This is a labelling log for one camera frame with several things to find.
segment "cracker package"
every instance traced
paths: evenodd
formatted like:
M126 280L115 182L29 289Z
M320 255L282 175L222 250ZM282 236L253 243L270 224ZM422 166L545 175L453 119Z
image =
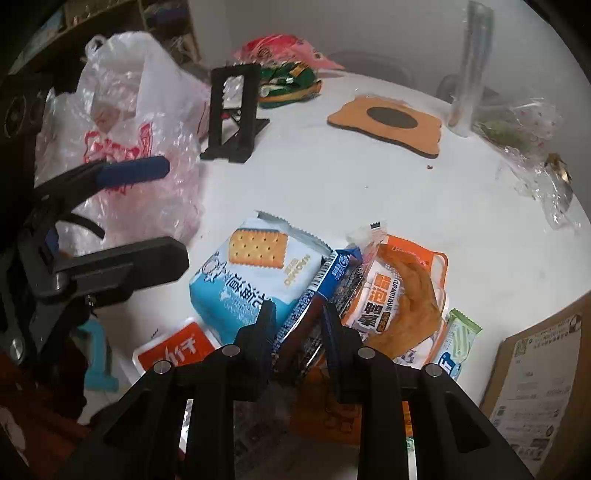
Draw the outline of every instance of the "cracker package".
M263 300L275 303L279 329L331 253L318 238L258 212L199 269L191 303L222 344L256 322Z
M388 235L343 317L365 344L394 359L440 328L447 257Z

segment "metal screw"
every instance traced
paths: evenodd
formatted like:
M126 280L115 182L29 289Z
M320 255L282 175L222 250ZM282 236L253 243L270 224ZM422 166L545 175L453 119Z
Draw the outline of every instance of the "metal screw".
M361 358L365 358L366 360L369 360L369 359L375 357L375 350L373 348L368 347L368 346L363 346L359 350L357 350L357 355L359 355Z
M425 372L427 372L429 377L439 377L443 373L443 368L437 364L428 364L425 367Z
M84 303L87 307L94 307L96 305L96 298L93 295L87 295L84 298Z
M226 356L237 356L240 353L238 345L230 344L222 348L222 353Z
M18 362L22 358L22 351L22 340L20 338L13 339L10 344L10 356L15 362Z
M158 375L165 374L170 370L170 362L167 360L160 360L154 364L153 369Z
M64 272L58 272L53 276L53 289L60 291L68 284L68 277Z

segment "green snack bar wrapper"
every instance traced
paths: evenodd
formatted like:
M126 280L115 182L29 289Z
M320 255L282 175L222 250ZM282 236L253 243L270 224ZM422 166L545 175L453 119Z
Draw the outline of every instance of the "green snack bar wrapper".
M468 358L474 338L482 330L459 310L447 314L447 326L443 343L433 363L443 368L456 382L462 370L462 362Z

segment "orange snack package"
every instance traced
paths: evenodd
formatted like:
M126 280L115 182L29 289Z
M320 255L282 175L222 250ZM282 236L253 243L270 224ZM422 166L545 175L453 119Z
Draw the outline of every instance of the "orange snack package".
M133 362L143 375L160 360L168 360L175 367L200 362L218 346L211 334L205 334L196 320L189 318L179 330L157 336L137 348Z
M445 254L388 235L343 324L390 358L403 355L440 327L446 274Z
M402 402L407 437L413 436L410 410ZM361 439L361 405L336 401L330 387L326 366L310 370L297 401L292 407L290 431L326 442L359 445Z

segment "cracker image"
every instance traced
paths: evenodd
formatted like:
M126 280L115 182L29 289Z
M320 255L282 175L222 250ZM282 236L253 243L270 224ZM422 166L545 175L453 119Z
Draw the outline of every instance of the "cracker image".
M269 230L238 229L230 237L228 261L239 265L283 268L287 235Z

